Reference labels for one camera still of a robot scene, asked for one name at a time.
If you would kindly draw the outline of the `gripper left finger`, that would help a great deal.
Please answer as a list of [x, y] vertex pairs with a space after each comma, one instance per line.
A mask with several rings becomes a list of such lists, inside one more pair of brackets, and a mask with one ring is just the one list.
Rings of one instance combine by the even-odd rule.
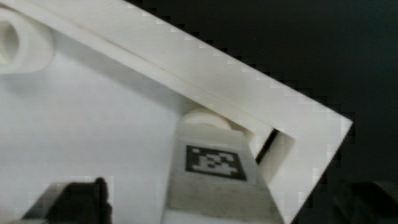
[[111, 224], [104, 179], [51, 183], [21, 220], [42, 224]]

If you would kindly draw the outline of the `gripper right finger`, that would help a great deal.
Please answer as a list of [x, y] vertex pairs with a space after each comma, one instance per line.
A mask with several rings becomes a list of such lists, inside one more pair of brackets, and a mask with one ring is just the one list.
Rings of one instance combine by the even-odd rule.
[[330, 224], [398, 224], [398, 182], [340, 185], [333, 195]]

